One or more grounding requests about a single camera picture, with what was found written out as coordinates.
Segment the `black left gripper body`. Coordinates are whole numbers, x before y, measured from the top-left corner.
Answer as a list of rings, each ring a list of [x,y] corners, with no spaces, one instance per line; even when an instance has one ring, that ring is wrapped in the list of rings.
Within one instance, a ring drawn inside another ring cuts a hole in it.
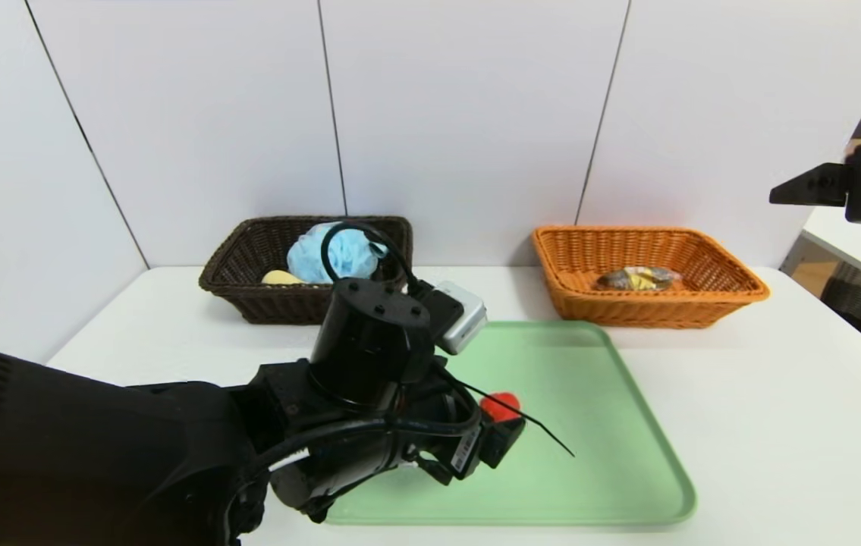
[[[471,431],[459,438],[441,438],[433,447],[434,459],[451,474],[452,479],[464,480],[479,464],[486,417],[482,412],[478,414],[478,424]]]

